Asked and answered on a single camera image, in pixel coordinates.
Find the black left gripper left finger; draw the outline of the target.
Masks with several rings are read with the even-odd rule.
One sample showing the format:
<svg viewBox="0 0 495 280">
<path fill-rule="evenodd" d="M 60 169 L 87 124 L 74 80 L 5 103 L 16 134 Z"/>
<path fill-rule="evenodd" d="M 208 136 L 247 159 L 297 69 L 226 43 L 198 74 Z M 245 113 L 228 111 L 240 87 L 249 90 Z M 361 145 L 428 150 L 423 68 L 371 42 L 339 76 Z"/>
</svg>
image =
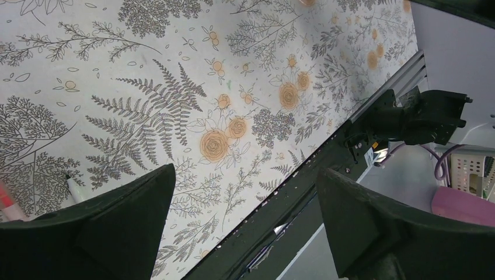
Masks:
<svg viewBox="0 0 495 280">
<path fill-rule="evenodd" d="M 28 222 L 1 224 L 2 279 L 150 279 L 176 173 L 134 181 Z"/>
</svg>

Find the red gel pen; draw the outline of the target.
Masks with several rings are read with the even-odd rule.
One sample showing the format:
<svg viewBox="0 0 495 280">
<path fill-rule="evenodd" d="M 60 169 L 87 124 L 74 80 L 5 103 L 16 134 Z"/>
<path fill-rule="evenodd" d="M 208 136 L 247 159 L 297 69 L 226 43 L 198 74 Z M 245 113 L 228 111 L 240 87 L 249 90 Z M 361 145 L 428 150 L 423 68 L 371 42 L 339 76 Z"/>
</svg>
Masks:
<svg viewBox="0 0 495 280">
<path fill-rule="evenodd" d="M 1 211 L 9 221 L 28 221 L 23 209 L 11 196 L 3 181 L 1 181 Z"/>
</svg>

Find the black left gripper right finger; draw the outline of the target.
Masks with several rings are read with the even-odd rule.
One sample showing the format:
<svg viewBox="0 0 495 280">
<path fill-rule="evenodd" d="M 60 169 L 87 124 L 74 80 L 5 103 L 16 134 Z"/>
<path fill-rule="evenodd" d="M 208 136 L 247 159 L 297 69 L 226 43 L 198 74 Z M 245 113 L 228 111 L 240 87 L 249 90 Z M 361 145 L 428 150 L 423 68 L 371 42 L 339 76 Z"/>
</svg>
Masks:
<svg viewBox="0 0 495 280">
<path fill-rule="evenodd" d="M 339 277 L 494 278 L 493 227 L 413 208 L 331 169 L 316 188 Z"/>
</svg>

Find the white green marker pen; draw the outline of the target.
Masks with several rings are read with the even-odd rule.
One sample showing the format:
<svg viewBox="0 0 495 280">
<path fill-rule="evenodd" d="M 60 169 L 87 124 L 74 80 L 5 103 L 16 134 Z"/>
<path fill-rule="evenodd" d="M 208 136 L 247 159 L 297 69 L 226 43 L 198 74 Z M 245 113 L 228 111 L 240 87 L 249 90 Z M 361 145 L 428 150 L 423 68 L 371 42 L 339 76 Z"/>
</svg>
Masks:
<svg viewBox="0 0 495 280">
<path fill-rule="evenodd" d="M 65 175 L 66 182 L 68 184 L 69 191 L 75 201 L 76 204 L 81 203 L 86 200 L 86 195 L 84 194 L 83 189 L 77 184 L 74 178 L 70 175 Z"/>
</svg>

